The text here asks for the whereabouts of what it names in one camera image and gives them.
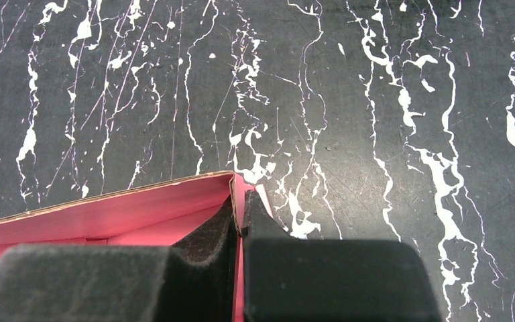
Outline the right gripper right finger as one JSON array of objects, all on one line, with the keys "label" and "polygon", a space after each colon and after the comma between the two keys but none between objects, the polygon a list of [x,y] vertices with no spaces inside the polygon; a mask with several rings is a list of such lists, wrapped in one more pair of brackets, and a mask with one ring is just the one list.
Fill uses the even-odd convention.
[{"label": "right gripper right finger", "polygon": [[242,226],[245,321],[440,321],[417,251],[380,239],[299,239],[255,191]]}]

